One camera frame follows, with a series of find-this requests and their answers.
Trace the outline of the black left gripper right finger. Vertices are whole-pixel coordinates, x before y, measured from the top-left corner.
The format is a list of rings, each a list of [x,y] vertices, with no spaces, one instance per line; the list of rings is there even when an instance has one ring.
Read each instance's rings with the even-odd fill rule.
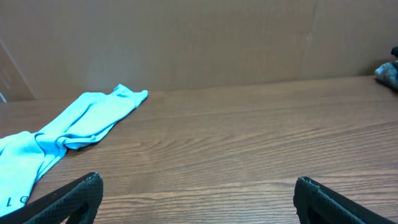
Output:
[[[297,179],[293,202],[301,224],[395,224],[309,177]]]

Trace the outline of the light blue t-shirt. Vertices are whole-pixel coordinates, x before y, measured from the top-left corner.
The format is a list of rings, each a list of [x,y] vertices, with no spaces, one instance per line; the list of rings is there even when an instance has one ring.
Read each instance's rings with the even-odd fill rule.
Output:
[[[112,93],[86,92],[35,133],[23,131],[1,139],[1,215],[22,208],[34,184],[69,149],[101,141],[135,110],[149,92],[119,84]]]

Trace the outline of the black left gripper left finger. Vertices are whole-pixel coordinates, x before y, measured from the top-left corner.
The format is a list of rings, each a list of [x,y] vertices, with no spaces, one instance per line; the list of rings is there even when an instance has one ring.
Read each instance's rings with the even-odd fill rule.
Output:
[[[103,180],[90,172],[1,217],[1,224],[91,224],[102,199]]]

